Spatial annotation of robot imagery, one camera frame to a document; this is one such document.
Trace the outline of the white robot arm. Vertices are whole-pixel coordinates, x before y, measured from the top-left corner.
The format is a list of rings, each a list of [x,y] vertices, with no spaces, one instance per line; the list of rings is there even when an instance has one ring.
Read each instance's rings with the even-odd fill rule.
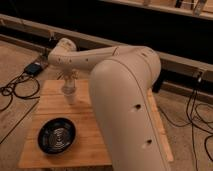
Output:
[[[154,50],[120,45],[78,51],[63,38],[48,60],[64,72],[62,92],[70,102],[73,70],[90,72],[90,101],[114,171],[171,171],[148,100],[161,70]]]

